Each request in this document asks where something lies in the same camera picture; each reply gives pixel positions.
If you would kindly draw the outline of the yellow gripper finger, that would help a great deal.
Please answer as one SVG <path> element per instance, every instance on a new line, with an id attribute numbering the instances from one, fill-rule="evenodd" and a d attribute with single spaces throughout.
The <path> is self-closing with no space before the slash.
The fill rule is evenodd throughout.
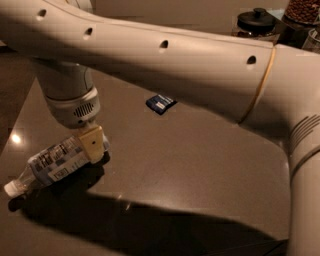
<path id="1" fill-rule="evenodd" d="M 96 124 L 78 130 L 77 137 L 90 163 L 99 162 L 104 155 L 103 130 Z"/>

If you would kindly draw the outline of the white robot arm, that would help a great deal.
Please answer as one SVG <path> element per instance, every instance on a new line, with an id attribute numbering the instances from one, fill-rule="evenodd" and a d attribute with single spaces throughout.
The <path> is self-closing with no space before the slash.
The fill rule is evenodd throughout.
<path id="1" fill-rule="evenodd" d="M 79 63 L 204 107 L 282 147 L 288 256 L 320 254 L 319 56 L 270 42 L 107 19 L 66 0 L 0 0 L 0 33 L 34 57 Z"/>

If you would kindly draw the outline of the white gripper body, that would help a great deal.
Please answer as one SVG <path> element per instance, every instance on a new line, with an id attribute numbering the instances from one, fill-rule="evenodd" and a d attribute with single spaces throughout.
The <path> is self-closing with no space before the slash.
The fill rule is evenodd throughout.
<path id="1" fill-rule="evenodd" d="M 100 111 L 98 91 L 92 87 L 81 97 L 70 100 L 55 100 L 46 97 L 52 116 L 68 129 L 84 127 L 94 120 Z"/>

